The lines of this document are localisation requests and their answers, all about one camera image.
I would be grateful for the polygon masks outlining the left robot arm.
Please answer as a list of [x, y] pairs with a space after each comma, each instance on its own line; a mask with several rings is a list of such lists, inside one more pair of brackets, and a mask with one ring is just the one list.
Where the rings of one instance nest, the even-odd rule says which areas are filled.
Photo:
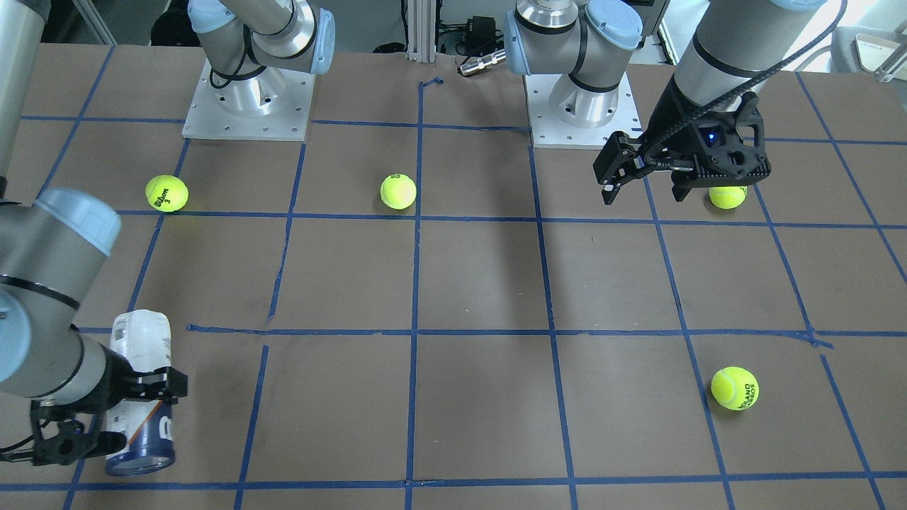
[[[758, 91], [806, 51], [791, 46], [821, 1], [711, 1], [637, 137], [613, 130], [592, 168], [602, 199], [655, 171], [672, 194], [751, 186], [771, 174]], [[509, 70], [558, 77], [550, 104], [560, 119], [599, 128], [612, 119], [619, 85], [644, 40], [644, 22], [625, 1], [517, 1], [503, 45]]]

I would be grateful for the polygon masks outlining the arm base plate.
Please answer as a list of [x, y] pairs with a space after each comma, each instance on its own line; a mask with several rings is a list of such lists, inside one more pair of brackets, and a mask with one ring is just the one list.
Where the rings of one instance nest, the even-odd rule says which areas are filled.
[[269, 67], [220, 89], [220, 78], [210, 71], [205, 62], [181, 131], [185, 138], [305, 141], [315, 75]]
[[613, 132], [643, 132], [628, 75], [606, 93], [584, 90], [566, 74], [528, 75], [524, 85], [534, 147], [601, 149]]

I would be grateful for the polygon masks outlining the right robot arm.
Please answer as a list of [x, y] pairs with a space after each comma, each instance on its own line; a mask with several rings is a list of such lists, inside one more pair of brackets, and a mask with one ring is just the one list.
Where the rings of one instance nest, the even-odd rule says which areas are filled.
[[[333, 14], [309, 1], [191, 1], [188, 15], [207, 65], [184, 135], [302, 141], [315, 77], [334, 57]], [[103, 419], [130, 401], [161, 416], [187, 395], [186, 375], [112, 351], [72, 323], [120, 226], [113, 208], [73, 188], [51, 188], [30, 206], [2, 203], [2, 391], [31, 404], [31, 435], [3, 448], [4, 462], [71, 465], [130, 446], [153, 470], [171, 462], [138, 431]]]

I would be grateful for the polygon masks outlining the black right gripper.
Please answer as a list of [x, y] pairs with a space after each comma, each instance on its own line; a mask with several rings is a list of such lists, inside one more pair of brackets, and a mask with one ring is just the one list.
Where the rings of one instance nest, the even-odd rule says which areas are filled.
[[[31, 462], [43, 465], [71, 465], [82, 458], [116, 454], [126, 448], [124, 433], [106, 431], [105, 411], [120, 402], [128, 378], [128, 400], [134, 402], [178, 402], [188, 394], [188, 376], [172, 367], [150, 372], [133, 372], [127, 358], [107, 346], [82, 346], [77, 369], [67, 383], [67, 404], [43, 406], [31, 403], [33, 432]], [[57, 433], [46, 438], [41, 422], [55, 423]]]

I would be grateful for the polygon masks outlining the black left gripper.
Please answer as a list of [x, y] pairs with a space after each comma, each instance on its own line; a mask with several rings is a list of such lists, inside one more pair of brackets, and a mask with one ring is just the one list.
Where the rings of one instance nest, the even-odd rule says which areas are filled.
[[[695, 96], [679, 77], [672, 77], [642, 137], [616, 130], [595, 159], [594, 174], [602, 185], [604, 203], [612, 205], [626, 184], [657, 170], [719, 171], [720, 122], [715, 102], [719, 98], [718, 93]], [[672, 178], [672, 195], [681, 203], [694, 188], [712, 184], [702, 178]]]

